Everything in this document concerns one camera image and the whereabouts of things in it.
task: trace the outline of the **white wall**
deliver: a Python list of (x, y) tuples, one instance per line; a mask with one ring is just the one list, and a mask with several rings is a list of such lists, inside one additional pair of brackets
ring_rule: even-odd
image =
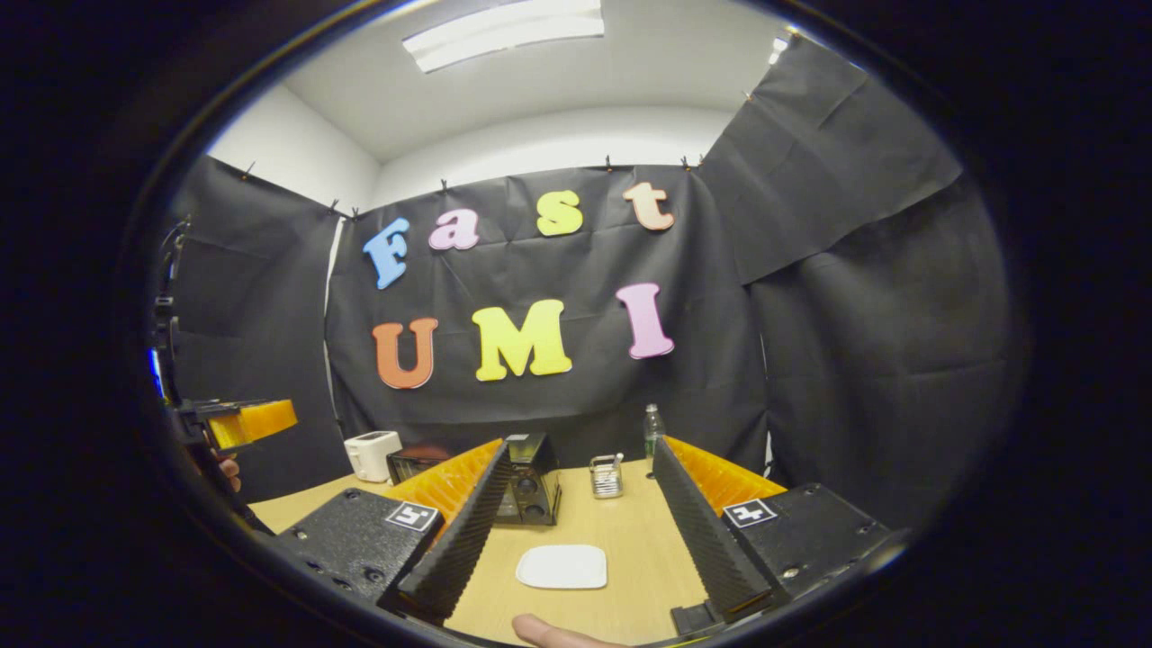
[(691, 165), (707, 153), (734, 116), (699, 108), (612, 107), (552, 113), (473, 130), (384, 165), (371, 208), (448, 186), (518, 173), (613, 165)]
[(380, 163), (283, 85), (234, 121), (209, 150), (213, 158), (351, 214), (366, 211)]

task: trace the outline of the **yellow letter m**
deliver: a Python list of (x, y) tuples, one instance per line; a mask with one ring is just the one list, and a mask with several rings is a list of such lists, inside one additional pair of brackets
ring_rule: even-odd
[[(508, 369), (517, 376), (524, 375), (528, 354), (532, 356), (532, 374), (546, 376), (563, 374), (573, 368), (573, 361), (564, 355), (560, 339), (560, 314), (564, 304), (560, 300), (540, 300), (528, 309), (524, 325), (516, 325), (500, 307), (483, 308), (472, 314), (472, 322), (480, 327), (480, 368), (476, 377), (480, 380), (502, 380)], [(503, 356), (508, 369), (500, 364)]]

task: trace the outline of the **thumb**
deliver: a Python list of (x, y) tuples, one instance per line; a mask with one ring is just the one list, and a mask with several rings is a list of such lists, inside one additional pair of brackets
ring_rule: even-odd
[(624, 648), (586, 634), (548, 625), (536, 615), (520, 615), (511, 619), (516, 636), (539, 648)]

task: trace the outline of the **finger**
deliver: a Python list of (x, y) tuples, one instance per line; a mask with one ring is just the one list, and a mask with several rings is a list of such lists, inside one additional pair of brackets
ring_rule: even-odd
[(235, 477), (240, 474), (240, 464), (236, 464), (232, 459), (225, 459), (220, 462), (220, 469), (223, 470), (225, 475)]
[(548, 625), (535, 615), (520, 615), (511, 619), (516, 636), (539, 648), (623, 648), (586, 634)]

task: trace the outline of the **black curtain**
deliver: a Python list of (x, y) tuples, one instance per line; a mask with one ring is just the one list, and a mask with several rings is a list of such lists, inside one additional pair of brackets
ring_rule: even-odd
[(924, 522), (1006, 424), (1028, 347), (972, 179), (892, 91), (798, 38), (700, 178), (765, 340), (775, 476)]
[(351, 472), (328, 395), (324, 293), (336, 217), (202, 158), (173, 203), (191, 214), (172, 292), (184, 399), (291, 399), (298, 423), (238, 457), (248, 502)]
[[(676, 221), (644, 228), (623, 193), (651, 182)], [(582, 227), (545, 238), (537, 199), (573, 190)], [(434, 250), (437, 218), (454, 209), (479, 214), (476, 247)], [(364, 244), (397, 218), (407, 271), (377, 289)], [(657, 307), (675, 349), (632, 360), (632, 333), (615, 292), (660, 286)], [(520, 326), (529, 307), (558, 299), (567, 374), (525, 371), (482, 383), (479, 330), (472, 314), (503, 308)], [(434, 370), (415, 390), (394, 390), (377, 374), (372, 329), (404, 325), (401, 366), (415, 364), (408, 324), (435, 317)], [(563, 169), (487, 180), (427, 194), (369, 212), (343, 229), (331, 280), (327, 341), (336, 408), (348, 436), (396, 430), (406, 444), (438, 442), (463, 450), (495, 436), (546, 431), (563, 466), (622, 451), (643, 458), (644, 405), (654, 402), (668, 434), (760, 469), (765, 443), (764, 364), (751, 302), (736, 278), (730, 243), (710, 193), (695, 172), (637, 166)]]
[[(890, 526), (919, 525), (1014, 405), (1028, 338), (973, 179), (892, 91), (840, 55), (793, 39), (698, 169), (561, 169), (453, 187), (343, 228), (324, 321), (335, 217), (205, 159), (177, 211), (177, 380), (188, 398), (291, 398), (301, 424), (242, 458), (263, 499), (347, 474), (342, 438), (396, 430), (453, 451), (547, 431), (564, 466), (642, 455), (644, 405), (668, 432), (750, 469), (766, 431), (794, 484), (820, 481)], [(623, 193), (651, 182), (676, 217), (644, 228)], [(573, 190), (582, 227), (537, 228), (537, 199)], [(434, 250), (435, 219), (479, 214), (476, 247)], [(397, 218), (407, 271), (386, 289), (364, 244)], [(615, 292), (657, 282), (676, 348), (628, 356)], [(471, 316), (564, 303), (573, 370), (482, 383)], [(372, 329), (435, 317), (434, 370), (385, 385)], [(333, 371), (333, 420), (323, 341)]]

